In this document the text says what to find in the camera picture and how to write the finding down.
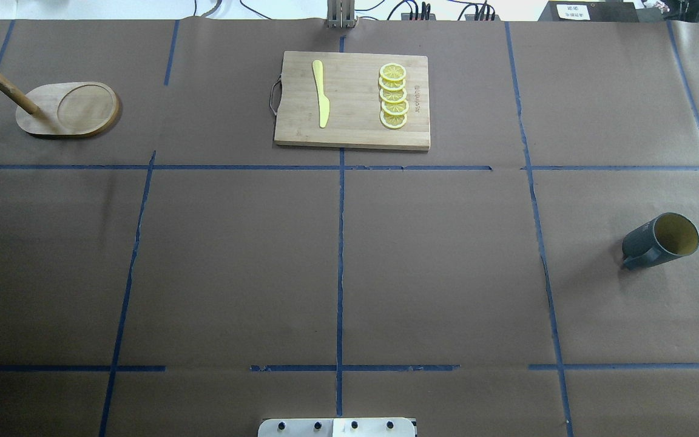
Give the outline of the black power strip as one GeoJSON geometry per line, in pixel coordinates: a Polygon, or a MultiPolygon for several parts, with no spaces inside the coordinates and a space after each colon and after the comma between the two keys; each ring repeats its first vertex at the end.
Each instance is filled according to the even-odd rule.
{"type": "Polygon", "coordinates": [[[392,18],[402,21],[499,21],[500,15],[489,1],[406,1],[392,18]]]}

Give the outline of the black box with label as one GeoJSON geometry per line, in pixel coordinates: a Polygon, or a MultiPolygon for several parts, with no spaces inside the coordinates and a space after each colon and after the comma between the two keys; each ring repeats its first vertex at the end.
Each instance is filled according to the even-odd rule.
{"type": "Polygon", "coordinates": [[[549,1],[538,22],[639,22],[633,2],[549,1]]]}

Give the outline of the yellow plastic knife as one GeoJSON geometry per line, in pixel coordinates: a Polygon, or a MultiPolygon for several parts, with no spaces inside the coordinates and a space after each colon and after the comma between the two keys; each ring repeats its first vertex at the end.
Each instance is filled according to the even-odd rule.
{"type": "Polygon", "coordinates": [[[321,60],[316,59],[312,62],[312,72],[318,96],[319,127],[326,128],[330,116],[330,100],[325,94],[324,64],[321,60]]]}

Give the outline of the middle lemon slice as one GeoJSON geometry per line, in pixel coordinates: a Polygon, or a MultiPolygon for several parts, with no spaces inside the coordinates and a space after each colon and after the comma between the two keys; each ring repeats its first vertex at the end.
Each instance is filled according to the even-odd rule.
{"type": "Polygon", "coordinates": [[[379,90],[379,96],[385,103],[402,103],[407,99],[408,92],[406,89],[389,90],[382,88],[379,90]]]}

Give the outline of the bamboo cutting board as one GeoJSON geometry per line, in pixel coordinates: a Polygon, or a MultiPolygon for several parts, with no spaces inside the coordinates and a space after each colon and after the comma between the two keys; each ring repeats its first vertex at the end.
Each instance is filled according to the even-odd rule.
{"type": "Polygon", "coordinates": [[[282,94],[275,117],[278,146],[365,147],[427,151],[431,146],[429,59],[389,53],[285,52],[280,75],[282,94]],[[325,94],[330,100],[326,128],[319,127],[318,96],[312,62],[324,64],[325,94]],[[399,129],[379,119],[379,69],[398,63],[406,68],[408,121],[399,129]]]}

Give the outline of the lemon slice nearest robot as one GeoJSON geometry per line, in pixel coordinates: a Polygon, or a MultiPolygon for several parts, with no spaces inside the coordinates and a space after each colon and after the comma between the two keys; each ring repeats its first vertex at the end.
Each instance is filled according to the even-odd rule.
{"type": "Polygon", "coordinates": [[[390,114],[384,110],[379,113],[379,119],[383,126],[390,129],[399,129],[406,125],[408,121],[408,114],[390,114]]]}

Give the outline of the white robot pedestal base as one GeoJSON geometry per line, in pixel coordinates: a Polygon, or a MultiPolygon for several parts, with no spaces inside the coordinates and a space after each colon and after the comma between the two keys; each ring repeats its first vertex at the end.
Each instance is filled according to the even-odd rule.
{"type": "Polygon", "coordinates": [[[416,421],[403,417],[380,418],[271,418],[258,436],[416,436],[416,421]]]}

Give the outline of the wooden cup storage rack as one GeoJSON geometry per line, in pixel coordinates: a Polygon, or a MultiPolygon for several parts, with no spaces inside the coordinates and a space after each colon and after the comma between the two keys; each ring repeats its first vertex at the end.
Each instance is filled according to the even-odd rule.
{"type": "Polygon", "coordinates": [[[16,124],[37,138],[88,138],[116,124],[122,103],[101,82],[45,84],[21,91],[0,72],[0,92],[16,105],[16,124]]]}

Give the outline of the dark blue mug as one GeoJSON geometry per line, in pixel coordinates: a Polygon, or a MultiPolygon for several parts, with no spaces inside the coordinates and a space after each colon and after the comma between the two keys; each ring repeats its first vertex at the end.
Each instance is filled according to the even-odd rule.
{"type": "Polygon", "coordinates": [[[699,248],[699,231],[687,217],[666,212],[627,233],[621,244],[623,267],[651,268],[687,257],[699,248]]]}

